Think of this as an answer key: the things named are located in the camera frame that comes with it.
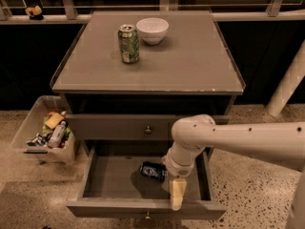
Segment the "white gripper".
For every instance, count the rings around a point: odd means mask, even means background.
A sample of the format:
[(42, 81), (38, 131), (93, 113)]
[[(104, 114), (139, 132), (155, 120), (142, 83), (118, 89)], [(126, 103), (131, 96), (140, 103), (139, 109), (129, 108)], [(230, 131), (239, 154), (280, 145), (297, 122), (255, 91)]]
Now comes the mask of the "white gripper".
[[(168, 152), (161, 158), (167, 171), (174, 177), (188, 177), (193, 170), (195, 159), (205, 150), (204, 147), (183, 147), (174, 142)], [(171, 206), (174, 211), (182, 207), (187, 180), (175, 178), (170, 181)]]

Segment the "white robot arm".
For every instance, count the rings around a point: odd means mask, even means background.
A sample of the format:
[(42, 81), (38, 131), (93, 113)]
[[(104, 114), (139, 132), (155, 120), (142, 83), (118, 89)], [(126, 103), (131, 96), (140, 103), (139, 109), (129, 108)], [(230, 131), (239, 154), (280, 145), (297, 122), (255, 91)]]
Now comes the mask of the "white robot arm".
[[(270, 100), (267, 111), (277, 116), (304, 77), (305, 42)], [(305, 124), (304, 122), (216, 125), (206, 114), (184, 117), (172, 126), (173, 146), (162, 162), (174, 179), (170, 181), (171, 206), (182, 207), (185, 177), (206, 147), (249, 156), (302, 172), (285, 229), (305, 228)]]

